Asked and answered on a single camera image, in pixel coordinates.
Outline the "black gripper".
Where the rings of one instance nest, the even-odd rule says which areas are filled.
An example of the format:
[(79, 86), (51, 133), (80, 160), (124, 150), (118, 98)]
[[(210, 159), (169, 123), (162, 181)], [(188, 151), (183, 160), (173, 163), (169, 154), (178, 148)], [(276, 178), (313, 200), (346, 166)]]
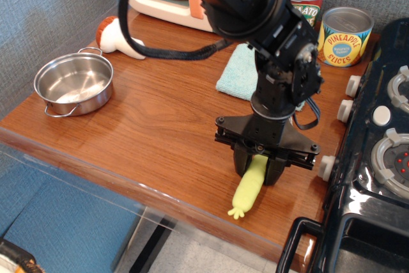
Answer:
[(289, 119), (269, 119), (256, 113), (219, 116), (215, 140), (233, 150), (236, 173), (242, 177), (254, 155), (267, 157), (263, 184), (275, 185), (284, 169), (298, 166), (312, 170), (320, 152), (317, 143), (301, 134)]

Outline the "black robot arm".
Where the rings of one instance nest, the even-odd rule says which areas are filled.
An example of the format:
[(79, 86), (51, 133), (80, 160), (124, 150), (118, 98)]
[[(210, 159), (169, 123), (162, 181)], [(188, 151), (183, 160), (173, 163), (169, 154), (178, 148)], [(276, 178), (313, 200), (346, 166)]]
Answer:
[(320, 147), (303, 135), (295, 110), (308, 104), (323, 78), (318, 35), (290, 0), (201, 0), (215, 33), (254, 49), (258, 74), (251, 96), (252, 114), (216, 119), (218, 142), (234, 152), (236, 172), (244, 175), (256, 155), (267, 158), (264, 183), (273, 185), (286, 167), (311, 169)]

